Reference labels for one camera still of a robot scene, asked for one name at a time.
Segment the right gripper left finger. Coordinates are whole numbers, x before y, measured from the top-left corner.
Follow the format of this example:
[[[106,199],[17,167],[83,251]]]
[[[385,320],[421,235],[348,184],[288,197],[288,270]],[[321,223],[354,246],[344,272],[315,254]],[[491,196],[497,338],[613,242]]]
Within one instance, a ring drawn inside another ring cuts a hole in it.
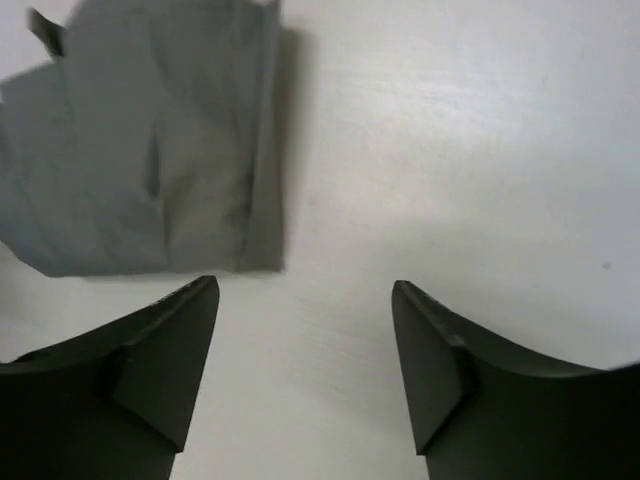
[[[215,277],[1,367],[5,479],[166,479],[186,445]]]

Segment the grey pleated skirt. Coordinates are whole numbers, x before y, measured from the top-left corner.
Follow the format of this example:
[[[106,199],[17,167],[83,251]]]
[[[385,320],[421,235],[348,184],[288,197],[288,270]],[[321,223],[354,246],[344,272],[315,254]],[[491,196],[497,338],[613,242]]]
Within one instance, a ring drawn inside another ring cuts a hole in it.
[[[46,63],[1,83],[1,241],[53,277],[283,263],[277,1],[36,9]]]

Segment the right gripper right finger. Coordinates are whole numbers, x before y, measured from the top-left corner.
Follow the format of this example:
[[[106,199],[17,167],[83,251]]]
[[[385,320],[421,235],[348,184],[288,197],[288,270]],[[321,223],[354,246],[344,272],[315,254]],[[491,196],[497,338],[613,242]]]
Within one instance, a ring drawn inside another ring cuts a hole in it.
[[[516,344],[408,281],[392,315],[418,455],[432,479],[635,479],[639,368]]]

